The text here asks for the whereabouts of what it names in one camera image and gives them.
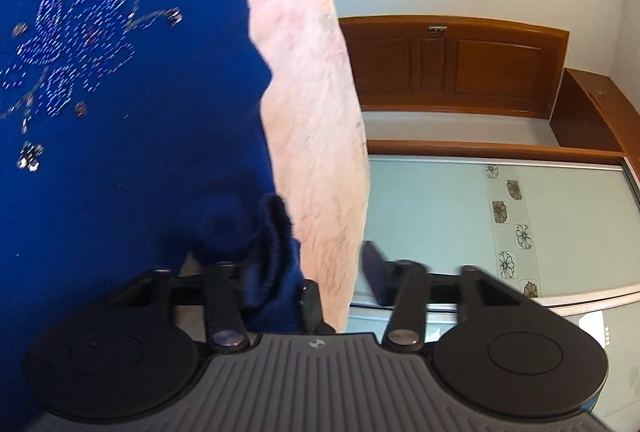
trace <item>blue sweater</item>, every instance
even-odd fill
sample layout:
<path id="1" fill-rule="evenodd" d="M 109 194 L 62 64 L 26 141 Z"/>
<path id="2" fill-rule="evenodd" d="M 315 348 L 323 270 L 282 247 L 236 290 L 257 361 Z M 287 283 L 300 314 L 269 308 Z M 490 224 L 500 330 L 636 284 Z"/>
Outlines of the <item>blue sweater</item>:
<path id="1" fill-rule="evenodd" d="M 269 81 L 246 0 L 0 0 L 2 430 L 33 415 L 20 362 L 36 333 L 188 251 L 237 261 L 284 231 L 249 327 L 295 330 L 298 247 L 277 203 L 259 208 Z"/>

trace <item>metal rivet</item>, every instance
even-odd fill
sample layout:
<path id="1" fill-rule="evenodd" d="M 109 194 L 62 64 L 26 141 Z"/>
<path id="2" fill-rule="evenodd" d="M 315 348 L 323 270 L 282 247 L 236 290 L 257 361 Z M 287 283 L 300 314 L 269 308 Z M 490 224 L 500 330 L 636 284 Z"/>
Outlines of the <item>metal rivet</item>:
<path id="1" fill-rule="evenodd" d="M 76 104 L 76 117 L 84 117 L 86 116 L 86 103 L 81 101 Z"/>
<path id="2" fill-rule="evenodd" d="M 18 25 L 14 27 L 14 30 L 12 31 L 12 35 L 20 36 L 21 34 L 24 34 L 24 31 L 26 30 L 27 30 L 27 24 L 25 24 L 24 22 L 20 22 Z"/>
<path id="3" fill-rule="evenodd" d="M 169 27 L 173 27 L 174 25 L 180 23 L 182 21 L 182 15 L 180 14 L 180 9 L 174 7 L 173 9 L 169 9 L 167 11 L 167 19 L 169 20 Z"/>
<path id="4" fill-rule="evenodd" d="M 30 141 L 26 141 L 20 150 L 20 158 L 17 161 L 20 170 L 27 169 L 35 172 L 40 167 L 38 157 L 42 154 L 44 147 L 42 145 L 34 145 Z"/>
<path id="5" fill-rule="evenodd" d="M 235 331 L 220 331 L 213 335 L 213 343 L 220 347 L 237 347 L 244 341 L 244 335 Z"/>
<path id="6" fill-rule="evenodd" d="M 420 340 L 420 336 L 415 331 L 409 329 L 396 329 L 391 331 L 387 338 L 396 346 L 414 346 Z"/>

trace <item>floral tile pattern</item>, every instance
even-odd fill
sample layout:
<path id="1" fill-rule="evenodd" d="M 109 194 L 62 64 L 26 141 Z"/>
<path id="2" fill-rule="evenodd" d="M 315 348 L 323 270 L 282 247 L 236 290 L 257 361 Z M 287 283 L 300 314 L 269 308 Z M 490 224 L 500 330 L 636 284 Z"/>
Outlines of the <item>floral tile pattern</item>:
<path id="1" fill-rule="evenodd" d="M 500 278 L 504 280 L 517 277 L 516 264 L 511 253 L 507 251 L 500 252 L 500 255 L 498 255 L 498 271 L 500 272 Z"/>
<path id="2" fill-rule="evenodd" d="M 486 176 L 489 177 L 489 179 L 497 179 L 498 175 L 500 175 L 498 165 L 487 165 L 485 170 Z"/>
<path id="3" fill-rule="evenodd" d="M 494 221 L 499 224 L 507 222 L 507 205 L 502 201 L 494 201 L 492 205 L 494 207 Z"/>
<path id="4" fill-rule="evenodd" d="M 517 181 L 507 181 L 507 191 L 512 199 L 515 201 L 522 200 L 522 192 L 520 191 L 520 184 Z"/>
<path id="5" fill-rule="evenodd" d="M 522 294 L 527 298 L 538 298 L 538 285 L 533 280 L 523 280 L 520 282 Z"/>
<path id="6" fill-rule="evenodd" d="M 531 249 L 533 247 L 533 237 L 527 224 L 516 224 L 514 232 L 516 234 L 516 245 L 520 249 Z"/>
<path id="7" fill-rule="evenodd" d="M 491 206 L 494 234 L 495 271 L 493 275 L 530 298 L 544 296 L 533 243 L 532 224 L 527 209 L 527 183 L 519 165 L 502 163 L 478 166 Z"/>

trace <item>door panel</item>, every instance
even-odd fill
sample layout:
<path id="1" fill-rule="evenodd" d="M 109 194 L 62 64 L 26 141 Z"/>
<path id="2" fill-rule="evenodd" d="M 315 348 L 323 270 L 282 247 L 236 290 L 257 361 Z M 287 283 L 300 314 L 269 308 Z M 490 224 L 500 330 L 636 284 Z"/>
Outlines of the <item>door panel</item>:
<path id="1" fill-rule="evenodd" d="M 456 93 L 529 98 L 540 77 L 539 47 L 458 41 Z"/>
<path id="2" fill-rule="evenodd" d="M 548 118 L 569 33 L 504 20 L 342 18 L 364 110 Z"/>
<path id="3" fill-rule="evenodd" d="M 419 92 L 444 92 L 445 41 L 442 38 L 420 40 Z"/>

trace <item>logo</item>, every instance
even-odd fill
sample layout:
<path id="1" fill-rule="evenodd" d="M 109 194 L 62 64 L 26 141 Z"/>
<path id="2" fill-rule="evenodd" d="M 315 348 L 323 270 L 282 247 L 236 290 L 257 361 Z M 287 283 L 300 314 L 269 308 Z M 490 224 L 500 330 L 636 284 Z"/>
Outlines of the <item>logo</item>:
<path id="1" fill-rule="evenodd" d="M 326 341 L 321 340 L 320 338 L 316 338 L 314 341 L 309 342 L 309 347 L 313 347 L 314 349 L 322 349 L 326 345 Z"/>

